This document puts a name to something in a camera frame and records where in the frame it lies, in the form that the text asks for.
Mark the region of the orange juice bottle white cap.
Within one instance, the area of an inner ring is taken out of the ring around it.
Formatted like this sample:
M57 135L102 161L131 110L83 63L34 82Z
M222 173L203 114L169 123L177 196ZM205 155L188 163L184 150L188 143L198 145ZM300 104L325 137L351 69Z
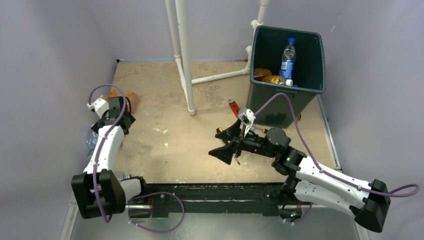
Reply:
M271 75L272 75L272 72L266 68L255 68L253 70L253 78L256 81L261 81L263 78L267 76L271 76Z

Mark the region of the amber tea bottle red label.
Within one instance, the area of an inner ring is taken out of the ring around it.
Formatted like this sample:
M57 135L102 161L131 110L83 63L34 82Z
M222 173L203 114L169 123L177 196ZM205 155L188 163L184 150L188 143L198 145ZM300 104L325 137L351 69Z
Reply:
M281 75L267 75L264 76L261 80L264 83L274 84L274 85L282 85L282 86L293 86L292 79L286 79Z

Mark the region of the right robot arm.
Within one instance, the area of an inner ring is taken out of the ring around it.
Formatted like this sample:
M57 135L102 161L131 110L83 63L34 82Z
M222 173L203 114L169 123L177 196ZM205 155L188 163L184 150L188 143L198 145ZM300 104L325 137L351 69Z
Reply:
M286 177L279 196L288 204L316 203L353 217L361 227L381 233L391 204L387 185L352 178L320 163L290 146L291 139L281 128L272 127L264 136L249 131L243 135L242 121L225 130L218 128L215 138L224 145L208 152L230 165L243 151L272 158L271 166Z

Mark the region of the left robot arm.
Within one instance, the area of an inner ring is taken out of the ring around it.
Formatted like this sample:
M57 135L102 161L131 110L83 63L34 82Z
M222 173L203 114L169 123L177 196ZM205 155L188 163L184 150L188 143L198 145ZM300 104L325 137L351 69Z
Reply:
M91 127L97 142L88 165L72 177L71 188L83 219L103 217L109 222L130 200L142 205L149 199L143 177L119 179L115 174L119 149L136 119L128 97L100 97L88 108L99 118Z

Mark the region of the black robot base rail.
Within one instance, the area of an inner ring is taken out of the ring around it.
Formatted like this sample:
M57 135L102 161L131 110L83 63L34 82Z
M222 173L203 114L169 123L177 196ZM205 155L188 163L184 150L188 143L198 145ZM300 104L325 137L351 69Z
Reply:
M142 195L147 197L133 198L129 204L153 218L170 213L261 214L295 222L309 207L283 182L148 183Z

